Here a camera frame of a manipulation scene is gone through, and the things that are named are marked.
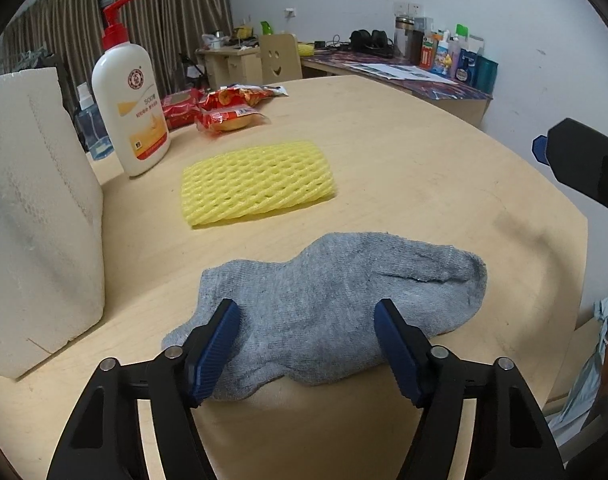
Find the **gray sock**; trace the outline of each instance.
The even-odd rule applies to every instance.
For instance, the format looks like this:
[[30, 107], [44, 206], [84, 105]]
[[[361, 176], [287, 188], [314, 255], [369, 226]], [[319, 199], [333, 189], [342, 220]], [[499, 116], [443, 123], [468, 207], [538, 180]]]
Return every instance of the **gray sock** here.
[[373, 308], [382, 298], [432, 337], [468, 321], [485, 288], [475, 254], [384, 233], [330, 233], [289, 262], [204, 270], [195, 313], [162, 348], [181, 345], [231, 298], [241, 327], [214, 398], [239, 400], [282, 376], [329, 383], [381, 363]]

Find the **power outlet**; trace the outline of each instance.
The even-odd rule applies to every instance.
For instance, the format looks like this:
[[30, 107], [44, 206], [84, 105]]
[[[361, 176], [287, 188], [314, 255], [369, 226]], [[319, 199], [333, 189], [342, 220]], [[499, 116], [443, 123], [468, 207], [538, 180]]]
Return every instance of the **power outlet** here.
[[408, 15], [417, 18], [424, 15], [424, 8], [419, 4], [408, 4]]
[[393, 12], [396, 16], [408, 16], [408, 2], [393, 2]]

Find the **blue transparent bottle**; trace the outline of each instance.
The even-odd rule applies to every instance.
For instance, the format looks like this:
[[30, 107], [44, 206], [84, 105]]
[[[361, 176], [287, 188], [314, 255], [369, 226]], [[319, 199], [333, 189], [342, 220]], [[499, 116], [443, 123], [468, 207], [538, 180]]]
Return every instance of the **blue transparent bottle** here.
[[88, 91], [88, 85], [78, 86], [79, 106], [82, 110], [76, 115], [78, 128], [84, 135], [84, 140], [93, 160], [101, 160], [113, 153], [113, 145], [108, 136], [104, 121], [100, 115], [93, 96]]

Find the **red pump nozzle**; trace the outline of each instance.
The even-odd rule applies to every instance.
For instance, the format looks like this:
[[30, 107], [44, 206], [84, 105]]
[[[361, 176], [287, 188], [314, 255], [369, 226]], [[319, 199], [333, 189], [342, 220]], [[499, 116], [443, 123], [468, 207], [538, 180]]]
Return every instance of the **red pump nozzle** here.
[[120, 19], [119, 10], [120, 8], [130, 2], [131, 0], [117, 0], [115, 3], [104, 8], [104, 15], [108, 22], [108, 27], [104, 31], [102, 37], [102, 45], [104, 50], [108, 50], [112, 46], [119, 45], [120, 43], [126, 43], [129, 41], [129, 31], [122, 23]]

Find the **wooden desk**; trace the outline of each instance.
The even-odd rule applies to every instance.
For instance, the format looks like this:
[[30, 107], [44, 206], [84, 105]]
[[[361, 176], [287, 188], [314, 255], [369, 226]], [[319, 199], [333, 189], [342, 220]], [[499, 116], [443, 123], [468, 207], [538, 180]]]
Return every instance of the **wooden desk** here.
[[449, 114], [459, 117], [476, 128], [480, 127], [488, 105], [493, 99], [490, 95], [465, 84], [450, 85], [432, 81], [386, 79], [352, 69], [346, 65], [346, 63], [410, 64], [403, 59], [384, 59], [358, 52], [331, 53], [318, 51], [313, 56], [302, 57], [301, 63], [303, 67], [310, 69], [308, 74], [304, 73], [304, 77], [307, 75], [314, 76], [317, 73], [321, 75], [359, 75], [375, 79], [375, 81], [407, 92], [442, 110], [446, 110]]
[[[479, 254], [488, 266], [481, 310], [434, 341], [464, 359], [510, 356], [546, 401], [575, 327], [586, 218], [526, 161], [420, 99], [357, 76], [286, 88], [290, 97], [262, 110], [271, 124], [216, 140], [178, 130], [165, 158], [138, 178], [122, 174], [114, 155], [95, 164], [104, 189], [104, 318], [20, 380], [0, 377], [0, 446], [24, 480], [44, 480], [98, 362], [158, 354], [162, 337], [193, 312], [205, 268], [234, 258], [288, 260], [332, 231], [390, 232]], [[300, 139], [328, 157], [337, 196], [188, 228], [179, 207], [183, 167]], [[141, 407], [150, 478], [162, 480], [148, 403]], [[242, 402], [207, 401], [194, 413], [220, 480], [392, 480], [418, 421], [386, 366], [314, 388], [282, 379]], [[471, 424], [467, 401], [453, 478], [463, 475]]]
[[233, 83], [262, 84], [262, 59], [258, 46], [244, 50], [232, 47], [196, 50], [195, 53], [204, 58], [211, 88]]

